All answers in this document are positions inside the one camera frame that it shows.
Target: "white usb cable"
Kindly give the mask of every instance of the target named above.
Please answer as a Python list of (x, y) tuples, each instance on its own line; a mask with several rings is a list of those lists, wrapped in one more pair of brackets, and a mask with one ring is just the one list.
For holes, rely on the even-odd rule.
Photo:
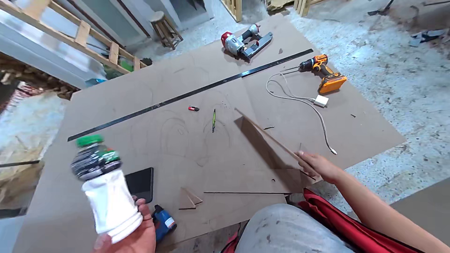
[[(284, 89), (283, 89), (283, 87), (282, 87), (281, 85), (280, 85), (280, 87), (281, 87), (281, 89), (283, 90), (283, 93), (284, 93), (287, 97), (282, 97), (282, 96), (275, 95), (274, 93), (270, 92), (270, 91), (269, 91), (269, 88), (267, 87), (270, 81), (274, 81), (274, 82), (278, 83), (278, 82), (275, 81), (275, 80), (271, 80), (272, 77), (277, 76), (277, 75), (281, 75), (281, 76), (284, 78), (284, 81), (286, 82), (286, 87), (288, 88), (290, 95), (287, 94), (287, 93), (284, 91)], [(312, 106), (312, 105), (309, 104), (308, 102), (304, 101), (304, 100), (308, 100), (308, 101), (310, 101), (310, 102), (312, 102), (312, 103), (314, 103), (314, 104), (317, 104), (317, 105), (319, 105), (319, 106), (324, 107), (324, 106), (327, 104), (327, 102), (328, 102), (328, 98), (325, 98), (325, 97), (320, 96), (320, 95), (318, 95), (316, 99), (313, 99), (313, 98), (304, 98), (304, 97), (297, 97), (297, 96), (295, 96), (294, 94), (292, 94), (291, 89), (289, 88), (288, 81), (286, 80), (286, 77), (285, 77), (282, 73), (277, 73), (277, 74), (272, 75), (271, 77), (269, 77), (269, 79), (267, 80), (267, 83), (265, 84), (265, 86), (266, 86), (265, 89), (267, 90), (267, 92), (268, 92), (270, 95), (274, 96), (274, 97), (282, 98), (282, 99), (297, 100), (297, 101), (300, 101), (300, 102), (302, 102), (302, 103), (305, 103), (305, 104), (309, 105), (311, 108), (313, 108), (314, 111), (315, 111), (315, 112), (317, 113), (317, 115), (319, 116), (320, 122), (322, 123), (322, 128), (324, 129), (324, 135), (325, 135), (325, 143), (327, 144), (327, 147), (330, 149), (330, 151), (331, 151), (333, 154), (337, 154), (337, 152), (336, 152), (333, 148), (331, 148), (331, 147), (330, 147), (330, 144), (328, 143), (327, 129), (326, 129), (326, 127), (325, 127), (325, 122), (324, 122), (324, 119), (322, 118), (322, 115), (319, 113), (319, 111), (318, 111), (316, 108), (314, 108), (314, 106)]]

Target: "green bottle cap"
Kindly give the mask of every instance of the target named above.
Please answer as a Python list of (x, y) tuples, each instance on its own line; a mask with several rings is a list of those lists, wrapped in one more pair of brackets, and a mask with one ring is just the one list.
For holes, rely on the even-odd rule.
[(83, 136), (76, 140), (78, 147), (85, 147), (94, 143), (103, 142), (104, 139), (101, 135)]

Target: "blue spray can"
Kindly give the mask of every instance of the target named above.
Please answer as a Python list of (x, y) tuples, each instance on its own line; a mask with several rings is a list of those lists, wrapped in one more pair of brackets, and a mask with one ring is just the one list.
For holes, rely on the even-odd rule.
[(161, 206), (155, 205), (155, 211), (152, 214), (155, 223), (156, 242), (161, 241), (164, 236), (172, 232), (176, 228), (176, 223), (170, 214)]

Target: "plastic bottle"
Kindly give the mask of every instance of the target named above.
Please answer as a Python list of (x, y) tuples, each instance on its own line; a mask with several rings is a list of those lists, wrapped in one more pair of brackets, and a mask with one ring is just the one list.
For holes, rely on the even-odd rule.
[(85, 181), (81, 190), (89, 199), (97, 234), (108, 233), (114, 244), (131, 234), (143, 218), (119, 169), (120, 157), (102, 143), (100, 135), (78, 138), (80, 151), (71, 167), (78, 179)]

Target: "orange drill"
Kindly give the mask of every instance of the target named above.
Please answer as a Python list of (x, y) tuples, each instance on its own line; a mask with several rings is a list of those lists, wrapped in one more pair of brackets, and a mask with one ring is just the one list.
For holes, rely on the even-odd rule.
[(319, 85), (318, 91), (320, 94), (323, 94), (341, 88), (342, 84), (347, 81), (346, 76), (341, 75), (339, 72), (333, 73), (333, 71), (327, 67), (327, 63), (328, 56), (326, 54), (322, 54), (314, 56), (313, 58), (300, 63), (298, 67), (294, 68), (300, 68), (306, 71), (321, 72), (324, 77), (322, 78), (322, 82)]

